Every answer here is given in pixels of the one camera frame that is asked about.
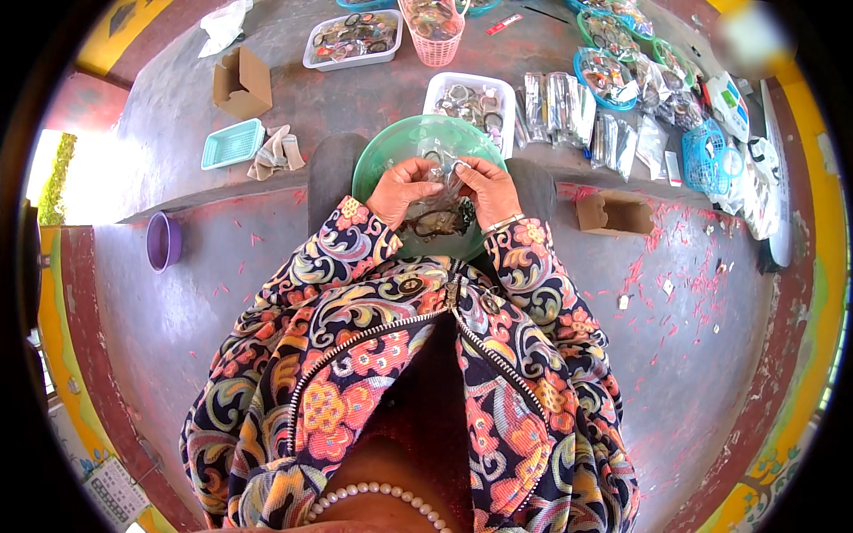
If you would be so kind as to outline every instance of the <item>floral patterned jacket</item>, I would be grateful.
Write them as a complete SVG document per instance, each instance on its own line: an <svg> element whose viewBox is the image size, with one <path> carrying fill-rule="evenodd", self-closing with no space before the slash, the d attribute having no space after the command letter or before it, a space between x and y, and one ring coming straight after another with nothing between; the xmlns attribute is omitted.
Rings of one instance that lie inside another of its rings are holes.
<svg viewBox="0 0 853 533"><path fill-rule="evenodd" d="M180 438L209 526L304 524L432 321L452 313L475 533L631 530L640 492L607 337L548 225L488 238L500 290L459 260L392 260L400 246L347 197L237 320Z"/></svg>

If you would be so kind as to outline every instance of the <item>pearl necklace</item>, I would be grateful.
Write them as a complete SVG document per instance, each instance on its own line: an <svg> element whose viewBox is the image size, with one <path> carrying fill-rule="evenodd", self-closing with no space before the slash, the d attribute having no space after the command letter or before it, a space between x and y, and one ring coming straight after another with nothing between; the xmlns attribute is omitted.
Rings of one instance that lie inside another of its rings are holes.
<svg viewBox="0 0 853 533"><path fill-rule="evenodd" d="M375 481L371 483L360 483L358 485L346 485L346 488L344 489L337 489L334 492L330 492L325 496L317 498L316 503L311 506L311 510L306 515L305 522L310 524L316 520L317 516L321 515L323 511L331 507L332 504L337 501L368 491L389 494L395 498L399 498L417 509L418 512L424 515L427 520L432 522L432 527L434 527L438 533L453 533L453 531L447 527L447 523L438 516L438 512L433 511L430 504L424 503L423 498L419 498L407 490L403 491L403 489L396 485L392 487L390 484L379 484Z"/></svg>

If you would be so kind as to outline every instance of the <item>woman's left hand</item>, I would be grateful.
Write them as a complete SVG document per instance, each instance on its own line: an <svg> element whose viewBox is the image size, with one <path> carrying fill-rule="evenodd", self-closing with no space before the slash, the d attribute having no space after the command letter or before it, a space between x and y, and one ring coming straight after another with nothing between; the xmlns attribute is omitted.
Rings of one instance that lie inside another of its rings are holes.
<svg viewBox="0 0 853 533"><path fill-rule="evenodd" d="M366 206L393 231L397 231L406 217L409 204L425 196L438 194L441 183L423 182L424 175L435 166L429 159L412 158L385 171L370 195Z"/></svg>

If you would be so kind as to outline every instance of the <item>cardboard box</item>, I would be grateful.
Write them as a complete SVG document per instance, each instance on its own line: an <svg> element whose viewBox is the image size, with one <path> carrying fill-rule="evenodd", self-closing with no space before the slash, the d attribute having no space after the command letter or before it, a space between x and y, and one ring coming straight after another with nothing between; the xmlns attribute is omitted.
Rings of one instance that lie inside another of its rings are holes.
<svg viewBox="0 0 853 533"><path fill-rule="evenodd" d="M213 104L240 120L272 109L270 68L245 46L213 67Z"/></svg>
<svg viewBox="0 0 853 533"><path fill-rule="evenodd" d="M642 196L603 190L575 203L581 231L602 235L651 235L652 207Z"/></svg>

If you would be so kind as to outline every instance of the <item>sleeve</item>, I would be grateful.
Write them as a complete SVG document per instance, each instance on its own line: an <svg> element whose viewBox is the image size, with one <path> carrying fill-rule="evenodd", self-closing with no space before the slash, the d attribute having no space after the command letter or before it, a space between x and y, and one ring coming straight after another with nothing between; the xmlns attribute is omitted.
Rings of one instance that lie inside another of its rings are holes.
<svg viewBox="0 0 853 533"><path fill-rule="evenodd" d="M564 475L575 486L595 487L561 503L531 499L526 529L545 529L549 506L566 505L568 519L559 530L630 531L640 491L622 441L622 396L605 352L607 336L554 253L548 223L522 219L492 234L485 246L508 299L542 329L566 364L576 440L572 472Z"/></svg>
<svg viewBox="0 0 853 533"><path fill-rule="evenodd" d="M402 245L388 226L347 196L320 230L264 283L216 352L208 381L179 438L184 469L208 527L221 527L229 469L250 401L280 342L302 347L311 303L388 260Z"/></svg>

